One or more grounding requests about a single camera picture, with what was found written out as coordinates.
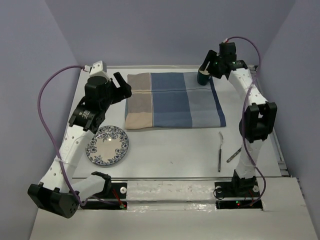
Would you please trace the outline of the green white ceramic mug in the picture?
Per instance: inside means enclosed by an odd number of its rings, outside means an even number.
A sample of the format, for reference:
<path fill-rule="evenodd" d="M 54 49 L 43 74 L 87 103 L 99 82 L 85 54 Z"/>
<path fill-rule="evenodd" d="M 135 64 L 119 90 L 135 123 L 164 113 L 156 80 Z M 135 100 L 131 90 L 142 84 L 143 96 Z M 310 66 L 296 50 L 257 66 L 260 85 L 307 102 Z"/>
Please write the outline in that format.
<path fill-rule="evenodd" d="M 212 76 L 207 70 L 198 70 L 197 72 L 197 83 L 201 86 L 205 86 L 212 79 Z"/>

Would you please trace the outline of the blue beige checked cloth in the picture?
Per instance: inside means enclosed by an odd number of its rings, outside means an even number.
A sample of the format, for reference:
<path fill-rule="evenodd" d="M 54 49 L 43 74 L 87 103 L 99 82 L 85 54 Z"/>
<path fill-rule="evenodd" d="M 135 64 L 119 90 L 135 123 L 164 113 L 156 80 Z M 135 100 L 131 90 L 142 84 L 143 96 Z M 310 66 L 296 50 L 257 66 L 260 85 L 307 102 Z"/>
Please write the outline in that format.
<path fill-rule="evenodd" d="M 125 128 L 223 128 L 226 117 L 212 77 L 198 84 L 197 72 L 129 74 L 132 96 L 125 105 Z"/>

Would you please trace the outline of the blue floral ceramic plate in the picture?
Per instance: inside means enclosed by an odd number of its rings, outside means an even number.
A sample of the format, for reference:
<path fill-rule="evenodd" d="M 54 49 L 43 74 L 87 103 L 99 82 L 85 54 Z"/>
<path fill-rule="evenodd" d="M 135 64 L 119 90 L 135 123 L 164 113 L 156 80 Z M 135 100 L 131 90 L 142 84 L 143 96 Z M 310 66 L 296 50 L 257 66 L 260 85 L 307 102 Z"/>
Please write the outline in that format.
<path fill-rule="evenodd" d="M 87 158 L 95 165 L 108 167 L 119 162 L 128 152 L 129 137 L 117 126 L 100 127 L 85 148 Z"/>

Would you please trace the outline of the silver fork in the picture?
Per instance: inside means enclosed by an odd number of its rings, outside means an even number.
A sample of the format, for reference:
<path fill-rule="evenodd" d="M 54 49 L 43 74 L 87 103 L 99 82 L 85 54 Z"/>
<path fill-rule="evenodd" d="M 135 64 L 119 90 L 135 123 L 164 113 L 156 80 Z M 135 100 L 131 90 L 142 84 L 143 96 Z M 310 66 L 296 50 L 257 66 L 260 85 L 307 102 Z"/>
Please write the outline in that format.
<path fill-rule="evenodd" d="M 220 145 L 219 145 L 219 152 L 218 152 L 218 172 L 221 172 L 221 162 L 222 162 L 222 145 L 224 142 L 224 137 L 222 132 L 219 132 L 219 137 L 220 137 Z"/>

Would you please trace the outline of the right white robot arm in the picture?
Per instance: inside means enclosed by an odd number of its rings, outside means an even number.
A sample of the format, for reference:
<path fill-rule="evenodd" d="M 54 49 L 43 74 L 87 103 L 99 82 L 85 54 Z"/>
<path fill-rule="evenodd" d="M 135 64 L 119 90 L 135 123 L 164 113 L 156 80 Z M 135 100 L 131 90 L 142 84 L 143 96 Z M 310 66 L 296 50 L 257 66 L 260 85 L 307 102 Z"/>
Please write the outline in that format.
<path fill-rule="evenodd" d="M 209 50 L 198 69 L 197 82 L 204 86 L 211 78 L 226 79 L 232 84 L 243 101 L 239 133 L 242 147 L 239 162 L 231 181 L 217 182 L 213 191 L 217 200 L 244 198 L 254 194 L 257 186 L 258 156 L 263 143 L 272 133 L 278 107 L 269 102 L 257 88 L 250 69 L 243 60 L 237 59 L 236 45 L 225 40 L 219 51 Z"/>

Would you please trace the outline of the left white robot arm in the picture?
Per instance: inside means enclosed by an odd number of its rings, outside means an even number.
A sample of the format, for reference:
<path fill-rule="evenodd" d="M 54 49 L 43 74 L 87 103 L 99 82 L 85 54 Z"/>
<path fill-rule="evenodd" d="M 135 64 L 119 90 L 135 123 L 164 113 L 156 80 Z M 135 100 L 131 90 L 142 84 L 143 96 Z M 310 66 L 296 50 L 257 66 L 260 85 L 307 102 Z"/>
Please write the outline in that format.
<path fill-rule="evenodd" d="M 38 184 L 31 184 L 27 194 L 39 209 L 71 218 L 87 199 L 104 198 L 112 190 L 108 174 L 94 171 L 89 177 L 71 184 L 85 147 L 93 139 L 106 118 L 110 105 L 131 97 L 132 88 L 119 72 L 114 79 L 105 73 L 90 75 L 84 86 L 84 96 L 74 109 L 64 140 L 47 173 Z"/>

